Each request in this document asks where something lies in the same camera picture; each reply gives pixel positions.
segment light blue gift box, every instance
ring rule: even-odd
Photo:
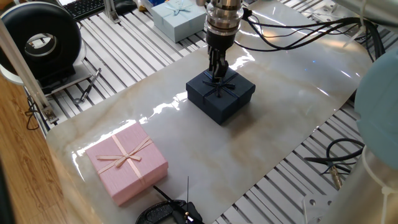
[[[189,0],[170,0],[151,11],[155,26],[174,42],[203,30],[205,26],[205,8]]]

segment cable connector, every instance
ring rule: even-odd
[[[335,166],[332,166],[329,170],[331,178],[333,180],[333,182],[335,183],[335,187],[337,190],[340,190],[341,186],[343,185],[338,170]]]
[[[252,15],[253,15],[252,10],[250,10],[248,8],[245,8],[245,7],[243,8],[243,17],[242,17],[242,19],[244,21],[248,21],[249,17],[251,17]]]

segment dark ribbon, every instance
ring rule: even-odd
[[[207,78],[209,78],[211,80],[211,75],[207,71],[205,71],[204,74],[206,75]],[[237,76],[238,76],[238,73],[235,72],[234,75],[232,75],[229,78],[227,78],[225,80],[222,80],[221,82],[218,82],[218,83],[206,82],[206,81],[203,80],[202,82],[204,84],[214,87],[214,89],[210,90],[208,93],[203,95],[203,104],[205,104],[205,98],[207,96],[210,96],[214,92],[216,92],[217,97],[222,97],[221,90],[224,90],[225,92],[227,92],[231,96],[239,99],[239,96],[237,94],[235,94],[233,91],[231,91],[231,90],[235,89],[235,85],[234,84],[229,84],[229,82],[231,80],[233,80]]]

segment keyboard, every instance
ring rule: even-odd
[[[77,0],[62,6],[76,21],[104,10],[104,0]]]

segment navy blue gift box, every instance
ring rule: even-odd
[[[211,72],[205,70],[186,85],[188,99],[218,124],[222,124],[246,103],[256,89],[255,84],[228,68],[222,82],[212,83]]]

